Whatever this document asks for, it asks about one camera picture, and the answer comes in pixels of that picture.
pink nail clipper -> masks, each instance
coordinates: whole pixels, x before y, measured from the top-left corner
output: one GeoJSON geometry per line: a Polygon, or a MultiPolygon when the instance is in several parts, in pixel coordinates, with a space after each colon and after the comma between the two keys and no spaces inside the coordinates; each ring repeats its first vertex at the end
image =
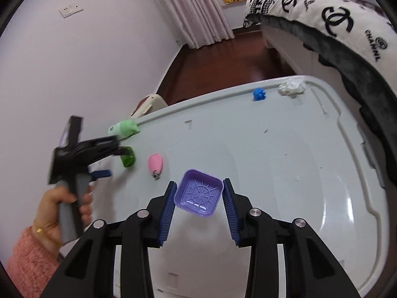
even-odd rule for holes
{"type": "Polygon", "coordinates": [[[158,154],[153,154],[148,159],[149,172],[155,179],[158,179],[163,169],[163,158],[158,154]]]}

green object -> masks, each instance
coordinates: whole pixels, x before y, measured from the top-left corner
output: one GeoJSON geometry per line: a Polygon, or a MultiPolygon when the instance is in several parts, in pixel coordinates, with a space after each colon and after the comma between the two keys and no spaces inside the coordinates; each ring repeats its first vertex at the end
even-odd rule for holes
{"type": "Polygon", "coordinates": [[[135,153],[134,153],[134,151],[132,150],[131,147],[125,147],[125,148],[128,149],[128,151],[130,153],[129,154],[123,154],[123,155],[120,156],[120,158],[122,159],[123,166],[128,168],[128,167],[131,167],[135,163],[136,158],[135,158],[135,153]]]}
{"type": "Polygon", "coordinates": [[[135,121],[127,119],[112,125],[108,130],[108,135],[116,135],[119,140],[122,140],[139,133],[139,131],[140,130],[135,121]]]}

human hand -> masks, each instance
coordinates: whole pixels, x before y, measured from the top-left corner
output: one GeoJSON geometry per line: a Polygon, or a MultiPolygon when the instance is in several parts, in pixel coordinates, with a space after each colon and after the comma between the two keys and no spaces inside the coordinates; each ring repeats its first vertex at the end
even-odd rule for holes
{"type": "MultiPolygon", "coordinates": [[[[80,207],[81,220],[84,227],[91,223],[90,195],[91,187],[88,187],[87,194],[82,197],[83,205],[80,207]]],[[[77,200],[76,196],[68,191],[66,187],[55,187],[46,191],[41,198],[37,208],[36,218],[31,232],[33,236],[47,249],[53,256],[57,257],[61,247],[61,230],[58,222],[58,204],[72,204],[77,200]],[[37,232],[41,228],[45,234],[37,232]]]]}

black and white blanket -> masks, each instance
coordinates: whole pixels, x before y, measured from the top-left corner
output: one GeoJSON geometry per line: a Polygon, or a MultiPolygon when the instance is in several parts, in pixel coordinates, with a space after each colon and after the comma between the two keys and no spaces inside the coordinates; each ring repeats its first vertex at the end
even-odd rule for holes
{"type": "Polygon", "coordinates": [[[247,0],[244,27],[261,23],[297,36],[335,67],[385,149],[397,185],[397,34],[381,15],[349,0],[247,0]]]}

electrical socket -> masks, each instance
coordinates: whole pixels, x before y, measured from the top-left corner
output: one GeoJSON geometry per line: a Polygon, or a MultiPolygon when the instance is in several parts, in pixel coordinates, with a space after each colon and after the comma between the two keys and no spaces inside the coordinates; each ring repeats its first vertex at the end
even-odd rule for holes
{"type": "Polygon", "coordinates": [[[70,7],[70,5],[68,6],[64,6],[63,8],[59,9],[59,12],[61,12],[62,16],[64,18],[69,17],[71,14],[74,13],[73,9],[70,7]]]}
{"type": "Polygon", "coordinates": [[[79,12],[79,11],[83,10],[83,8],[80,6],[80,4],[77,4],[77,3],[72,3],[69,6],[73,10],[73,13],[76,13],[76,12],[79,12]]]}

